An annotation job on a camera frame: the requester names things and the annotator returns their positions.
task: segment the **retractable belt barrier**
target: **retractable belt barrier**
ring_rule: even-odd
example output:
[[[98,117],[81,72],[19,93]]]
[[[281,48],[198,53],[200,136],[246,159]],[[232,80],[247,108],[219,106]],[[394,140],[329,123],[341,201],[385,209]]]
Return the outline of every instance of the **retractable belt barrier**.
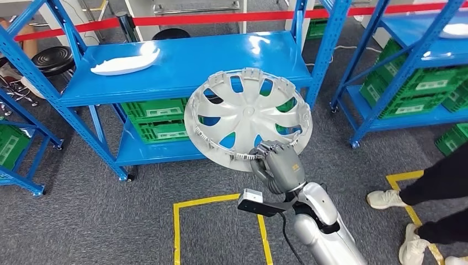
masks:
[[[428,4],[399,4],[389,6],[385,10],[385,14],[440,10],[445,3],[428,3]],[[466,1],[462,7],[468,7]],[[374,7],[353,7],[348,10],[348,16],[353,15],[372,15]],[[168,15],[162,17],[142,17],[133,18],[136,26],[153,26],[153,25],[187,25],[187,24],[212,24],[212,23],[229,23],[240,21],[268,21],[268,20],[284,20],[292,19],[294,11],[273,11],[273,12],[249,12],[249,13],[232,13],[232,14],[202,14],[202,15]],[[328,12],[325,9],[314,9],[306,11],[306,18],[328,18]],[[78,32],[102,30],[119,27],[117,18],[108,18],[101,21],[89,22],[77,25]],[[44,39],[64,35],[62,29],[51,29],[39,31],[31,34],[16,36],[16,41]]]

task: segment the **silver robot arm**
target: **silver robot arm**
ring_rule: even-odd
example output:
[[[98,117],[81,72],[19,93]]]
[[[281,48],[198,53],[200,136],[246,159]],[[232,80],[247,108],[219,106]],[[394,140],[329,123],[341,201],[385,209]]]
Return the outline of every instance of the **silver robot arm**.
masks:
[[[272,193],[286,194],[286,199],[268,203],[261,192],[245,189],[238,209],[270,217],[293,208],[294,230],[317,264],[367,264],[327,192],[321,185],[305,181],[304,169],[292,146],[262,141],[251,154],[259,157],[251,162],[252,172]]]

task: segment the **gray carpet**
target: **gray carpet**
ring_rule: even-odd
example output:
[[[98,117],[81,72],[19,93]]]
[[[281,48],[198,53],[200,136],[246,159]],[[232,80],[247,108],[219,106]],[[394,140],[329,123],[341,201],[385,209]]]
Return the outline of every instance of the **gray carpet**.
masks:
[[[274,1],[250,2],[253,9],[249,10],[276,10]],[[123,8],[121,1],[112,3],[116,11]],[[90,1],[90,6],[98,4]],[[192,35],[237,32],[235,24],[182,28]],[[267,29],[272,28],[261,23],[249,25],[249,31]],[[356,21],[348,20],[339,44],[356,45],[362,31]],[[103,34],[108,42],[123,41],[118,30]],[[319,43],[306,43],[307,62],[313,62]],[[40,45],[45,48],[53,43],[42,41]],[[328,101],[351,56],[349,50],[335,52],[312,113],[314,132],[301,159],[307,180],[326,184],[369,264],[398,264],[397,251],[410,218],[404,209],[370,209],[365,195],[388,189],[387,174],[423,169],[440,159],[433,140],[449,126],[372,133],[361,142],[360,149],[349,148],[352,129],[342,113],[329,112]],[[372,65],[375,58],[375,53],[366,52],[359,68]],[[33,198],[18,187],[0,187],[0,264],[173,264],[174,203],[238,193],[243,188],[261,190],[270,200],[282,199],[269,194],[250,174],[208,160],[138,166],[137,181],[119,182],[46,102],[36,108],[26,107],[66,142],[62,151],[47,150],[34,178],[46,184],[46,196]],[[89,112],[80,111],[90,125]],[[121,125],[108,106],[99,107],[99,112],[115,152]],[[23,170],[31,159],[26,158]],[[425,203],[415,209],[423,221],[436,220],[462,209],[466,202]],[[314,264],[293,234],[293,212],[287,217],[287,233],[299,255]],[[273,263],[298,264],[283,239],[281,218],[265,218],[265,224]],[[182,264],[265,264],[257,218],[238,211],[236,201],[182,208],[180,240]],[[468,255],[466,244],[439,248],[445,256]],[[424,264],[435,264],[429,252]]]

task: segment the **black pants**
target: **black pants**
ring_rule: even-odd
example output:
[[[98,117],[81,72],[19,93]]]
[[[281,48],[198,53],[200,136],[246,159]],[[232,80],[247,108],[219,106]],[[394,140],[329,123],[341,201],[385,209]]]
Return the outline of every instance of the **black pants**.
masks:
[[[408,205],[466,196],[468,196],[468,142],[450,156],[424,170],[421,178],[400,192],[401,199]],[[418,234],[431,243],[468,242],[468,208],[437,222],[423,224],[418,229]]]

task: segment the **person's foot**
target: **person's foot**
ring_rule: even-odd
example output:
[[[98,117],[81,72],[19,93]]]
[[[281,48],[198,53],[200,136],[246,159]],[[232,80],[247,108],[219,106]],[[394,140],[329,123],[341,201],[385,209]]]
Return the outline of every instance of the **person's foot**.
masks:
[[[398,258],[402,265],[421,265],[423,264],[424,250],[429,246],[429,241],[421,239],[414,233],[415,224],[406,226],[406,236],[403,245],[400,247]]]
[[[376,190],[367,194],[367,203],[374,209],[384,210],[388,207],[397,206],[404,207],[408,206],[400,198],[400,192],[397,190],[389,189],[385,192]]]
[[[445,259],[445,265],[468,265],[468,261],[450,256]]]
[[[37,97],[45,99],[44,96],[41,94],[41,92],[39,92],[39,90],[33,84],[31,84],[31,82],[29,82],[29,80],[26,77],[23,76],[20,79],[20,81],[27,89],[29,89]]]

